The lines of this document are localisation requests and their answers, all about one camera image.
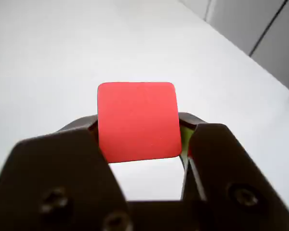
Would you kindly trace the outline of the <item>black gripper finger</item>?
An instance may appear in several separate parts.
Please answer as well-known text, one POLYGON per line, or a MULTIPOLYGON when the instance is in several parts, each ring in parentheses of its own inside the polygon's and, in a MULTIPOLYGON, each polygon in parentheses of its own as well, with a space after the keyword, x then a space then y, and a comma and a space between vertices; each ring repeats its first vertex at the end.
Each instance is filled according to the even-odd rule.
POLYGON ((0 173, 0 231, 131 231, 94 137, 97 116, 18 142, 0 173))

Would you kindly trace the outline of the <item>green-tipped gripper finger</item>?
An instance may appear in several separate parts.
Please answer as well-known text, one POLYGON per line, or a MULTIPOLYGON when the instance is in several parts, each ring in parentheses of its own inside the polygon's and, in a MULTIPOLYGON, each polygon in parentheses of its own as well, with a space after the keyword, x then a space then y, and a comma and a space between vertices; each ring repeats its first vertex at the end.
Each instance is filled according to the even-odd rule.
POLYGON ((179 113, 188 140, 182 198, 202 231, 289 231, 289 210, 224 124, 179 113))

